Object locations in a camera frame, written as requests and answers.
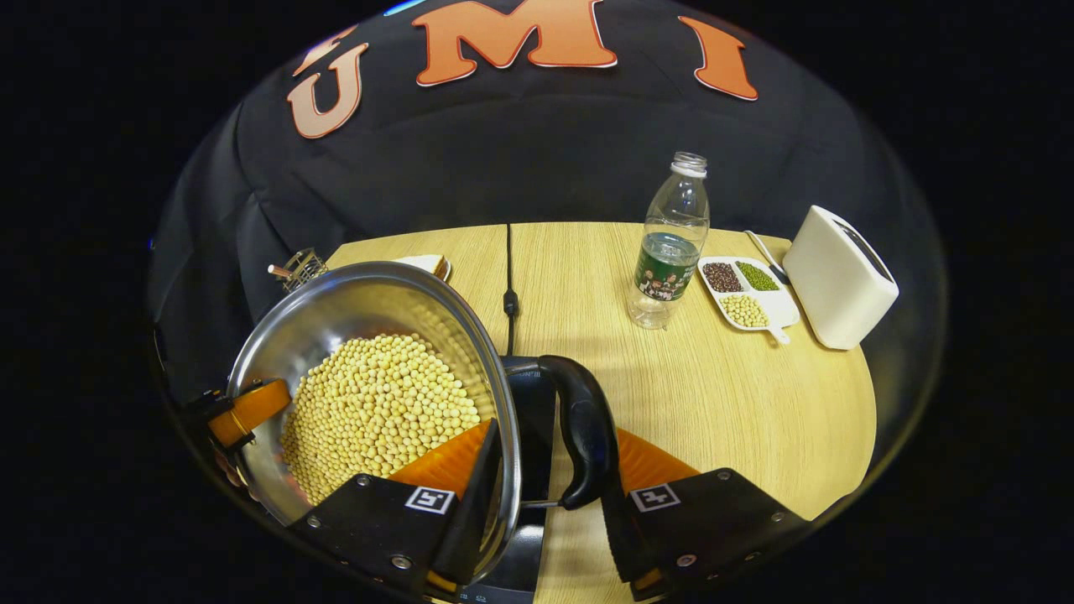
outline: bottle label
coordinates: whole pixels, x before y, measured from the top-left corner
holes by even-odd
[[[653,300],[678,300],[686,291],[693,274],[694,265],[661,262],[642,247],[638,255],[638,268],[634,271],[634,286]]]

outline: black background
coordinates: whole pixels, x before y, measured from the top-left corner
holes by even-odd
[[[4,441],[18,509],[3,591],[15,600],[376,600],[212,490],[160,411],[140,321],[147,240],[201,138],[279,63],[389,4],[9,9]],[[944,378],[914,440],[846,513],[719,600],[1058,601],[1070,455],[1047,449],[1070,418],[1055,304],[1070,260],[1058,219],[1071,199],[1070,15],[691,4],[781,48],[880,126],[929,199],[953,279]]]

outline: black cloth backdrop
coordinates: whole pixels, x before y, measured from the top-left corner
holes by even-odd
[[[194,154],[164,207],[149,276],[175,399],[223,385],[253,325],[284,296],[270,263],[310,246],[326,258],[346,242],[427,229],[638,221],[673,153],[690,150],[709,160],[713,228],[793,239],[817,204],[885,259],[901,293],[865,349],[877,399],[874,463],[891,452],[939,363],[946,278],[924,200],[877,131],[765,42],[672,2],[596,4],[603,42],[618,55],[612,68],[534,66],[534,34],[504,70],[464,45],[476,73],[422,88],[415,77],[425,67],[425,30],[410,21],[452,1],[375,16],[294,77],[305,55],[296,49]],[[518,5],[485,3],[504,13]],[[695,78],[700,47],[679,15],[744,43],[757,101]],[[329,135],[302,138],[288,92],[325,73],[316,94],[331,107],[326,66],[362,43],[360,106]]]

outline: white divided dish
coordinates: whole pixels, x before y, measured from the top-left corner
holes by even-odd
[[[729,264],[731,271],[735,273],[735,276],[738,278],[739,285],[742,287],[742,291],[716,291],[712,287],[712,284],[709,283],[709,279],[705,276],[705,265],[713,262]],[[779,289],[770,291],[754,289],[754,287],[750,285],[749,279],[745,278],[745,275],[742,274],[742,271],[739,270],[736,262],[743,262],[760,270],[768,275],[768,278],[772,279],[772,283],[774,283]],[[798,305],[795,304],[795,300],[790,297],[790,292],[788,292],[787,288],[780,283],[780,279],[775,278],[771,269],[753,258],[735,256],[706,256],[697,261],[697,272],[699,273],[698,278],[701,279],[701,283],[705,284],[709,293],[712,294],[712,299],[716,302],[716,307],[720,308],[720,312],[724,315],[724,318],[727,319],[727,322],[743,331],[767,331],[771,333],[780,344],[790,343],[790,337],[783,331],[783,328],[793,326],[800,321],[801,313],[798,312]],[[760,308],[768,316],[768,325],[765,327],[746,327],[735,321],[735,319],[727,314],[727,311],[724,310],[723,304],[721,304],[721,301],[729,296],[750,296],[755,299],[757,304],[760,305]]]

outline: black handle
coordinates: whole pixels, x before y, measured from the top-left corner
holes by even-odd
[[[610,481],[619,483],[619,441],[604,390],[576,361],[546,355],[537,366],[560,393],[560,430],[575,475],[560,498],[565,509],[596,501]]]

